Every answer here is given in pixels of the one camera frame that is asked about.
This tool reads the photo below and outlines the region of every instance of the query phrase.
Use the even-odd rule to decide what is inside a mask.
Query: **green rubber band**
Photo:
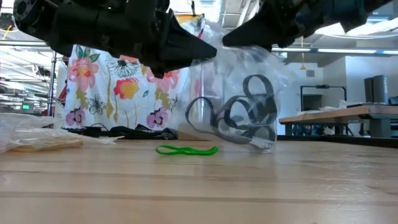
[[[170,149],[171,151],[162,151],[160,149]],[[182,154],[182,155],[196,155],[196,156],[211,156],[213,154],[216,154],[218,152],[218,147],[214,146],[211,149],[208,150],[200,150],[200,149],[195,149],[192,147],[177,147],[177,146],[169,146],[169,145],[161,145],[157,146],[155,148],[155,151],[159,153],[160,155],[177,155],[177,154]]]

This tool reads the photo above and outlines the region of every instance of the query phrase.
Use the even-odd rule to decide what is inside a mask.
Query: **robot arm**
[[[368,14],[392,0],[263,0],[259,12],[223,38],[228,47],[273,44],[288,47],[299,37],[340,22],[345,32],[366,23]]]
[[[216,49],[191,35],[169,10],[169,0],[15,0],[19,30],[70,56],[73,44],[135,57],[163,78]]]
[[[223,38],[225,46],[287,47],[340,22],[345,31],[392,0],[262,0],[259,12]],[[216,49],[181,28],[169,0],[15,0],[19,30],[70,55],[73,44],[135,57],[156,77],[208,60]]]

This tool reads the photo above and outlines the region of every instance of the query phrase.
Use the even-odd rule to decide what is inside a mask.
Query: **purple flower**
[[[157,127],[164,128],[169,116],[167,115],[166,108],[161,107],[149,114],[147,117],[147,124],[150,128],[154,128],[155,124]]]
[[[69,112],[65,118],[69,126],[73,126],[75,123],[77,126],[81,126],[82,122],[85,119],[86,119],[86,114],[83,111],[82,107],[79,107],[78,109],[74,109],[73,111]]]

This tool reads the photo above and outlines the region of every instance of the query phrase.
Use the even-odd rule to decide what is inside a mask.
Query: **ceiling light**
[[[8,88],[12,88],[12,89],[16,89],[16,90],[24,90],[25,89],[23,85],[21,85],[20,83],[16,83],[16,82],[5,82],[5,81],[0,80],[0,83],[3,83]]]
[[[2,7],[14,7],[14,0],[2,0]]]
[[[2,7],[1,13],[13,13],[14,9],[12,7]]]
[[[309,52],[311,49],[306,49],[306,48],[293,48],[293,47],[287,47],[287,48],[279,48],[279,47],[273,47],[272,48],[273,52]]]
[[[48,80],[39,80],[39,79],[6,79],[2,80],[4,82],[48,82]]]
[[[0,105],[21,106],[22,103],[15,103],[15,102],[0,102]]]
[[[0,46],[18,46],[18,47],[49,47],[43,41],[24,41],[24,40],[3,40]]]
[[[398,18],[389,20],[387,17],[369,18],[367,23],[355,29],[344,31],[340,23],[323,27],[315,31],[316,34],[323,35],[369,35],[378,32],[386,32],[398,27]]]
[[[385,50],[383,53],[388,55],[398,55],[398,50]]]
[[[318,49],[319,53],[342,53],[342,54],[374,54],[376,50],[360,49]]]
[[[34,97],[29,97],[29,96],[27,96],[27,97],[25,97],[24,99],[27,99],[27,100],[37,100],[35,96],[34,96]]]

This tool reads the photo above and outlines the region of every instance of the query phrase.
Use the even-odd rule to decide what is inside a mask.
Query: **flower print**
[[[155,78],[155,75],[152,73],[152,71],[148,69],[147,80],[150,83],[156,83],[158,89],[162,90],[164,93],[167,93],[170,88],[174,89],[177,86],[179,74],[180,70],[174,70],[165,73],[163,78]]]
[[[108,57],[105,62],[111,74],[119,78],[131,77],[140,69],[138,59],[127,56],[120,56],[119,59]]]
[[[106,105],[104,102],[101,101],[99,94],[96,94],[94,96],[94,98],[90,98],[87,101],[90,106],[89,112],[91,114],[98,113],[98,114],[102,115],[104,113],[104,108]]]
[[[175,95],[174,99],[170,99],[170,111],[173,112],[173,109],[178,103],[178,95]]]
[[[134,95],[138,92],[139,85],[138,79],[127,78],[125,80],[118,80],[113,91],[115,95],[119,95],[120,99],[124,100],[126,98],[132,99]]]
[[[169,120],[169,116],[166,112],[166,108],[161,107],[149,114],[147,117],[147,124],[150,128],[157,127],[164,128],[166,122]]]
[[[86,119],[86,114],[82,107],[74,109],[69,112],[65,118],[65,121],[69,126],[73,126],[75,123],[77,126],[81,126],[82,122]]]
[[[78,58],[73,60],[69,69],[69,80],[77,82],[81,91],[86,91],[88,87],[94,87],[97,72],[98,65],[92,63],[89,57]]]

